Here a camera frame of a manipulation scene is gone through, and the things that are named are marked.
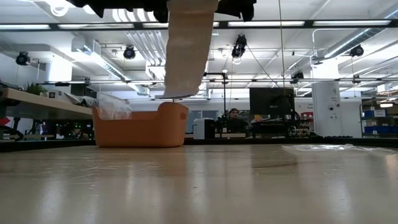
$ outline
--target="wall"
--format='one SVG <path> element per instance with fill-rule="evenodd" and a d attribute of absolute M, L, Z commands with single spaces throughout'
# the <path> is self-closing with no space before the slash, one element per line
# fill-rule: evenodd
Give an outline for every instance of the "wall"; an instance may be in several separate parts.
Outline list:
<path fill-rule="evenodd" d="M 161 104 L 161 101 L 131 101 L 131 104 L 134 111 L 155 111 Z M 220 113 L 222 113 L 224 108 L 222 100 L 183 102 L 182 104 L 188 107 L 189 110 L 218 110 Z M 344 136 L 361 138 L 361 118 L 359 117 L 360 105 L 361 100 L 341 99 Z M 230 108 L 250 110 L 250 103 L 249 100 L 233 100 L 230 104 L 229 100 L 227 100 L 226 108 L 227 110 Z M 312 100 L 295 100 L 295 110 L 298 114 L 303 112 L 312 112 Z"/>
<path fill-rule="evenodd" d="M 39 70 L 39 79 L 37 79 L 37 71 L 38 69 L 33 66 L 18 66 L 15 63 L 15 59 L 0 54 L 0 79 L 2 82 L 10 83 L 18 85 L 21 88 L 24 88 L 24 85 L 31 82 L 44 82 L 45 72 L 43 70 Z M 12 118 L 8 123 L 8 126 L 12 126 Z M 19 121 L 18 131 L 24 134 L 25 130 L 31 129 L 33 121 L 31 119 L 22 118 Z"/>

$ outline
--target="black monitor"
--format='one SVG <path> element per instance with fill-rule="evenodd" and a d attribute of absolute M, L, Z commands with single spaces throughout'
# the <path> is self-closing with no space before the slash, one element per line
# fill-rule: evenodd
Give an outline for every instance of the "black monitor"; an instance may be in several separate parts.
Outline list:
<path fill-rule="evenodd" d="M 250 88 L 250 113 L 282 118 L 294 110 L 293 88 Z"/>

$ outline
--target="person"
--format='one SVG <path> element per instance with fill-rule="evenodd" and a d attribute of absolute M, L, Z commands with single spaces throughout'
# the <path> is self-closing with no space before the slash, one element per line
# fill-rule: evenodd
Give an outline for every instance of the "person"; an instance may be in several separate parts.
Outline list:
<path fill-rule="evenodd" d="M 239 110 L 232 108 L 229 111 L 227 120 L 227 130 L 232 133 L 246 133 L 248 131 L 248 124 L 243 119 L 239 119 Z"/>

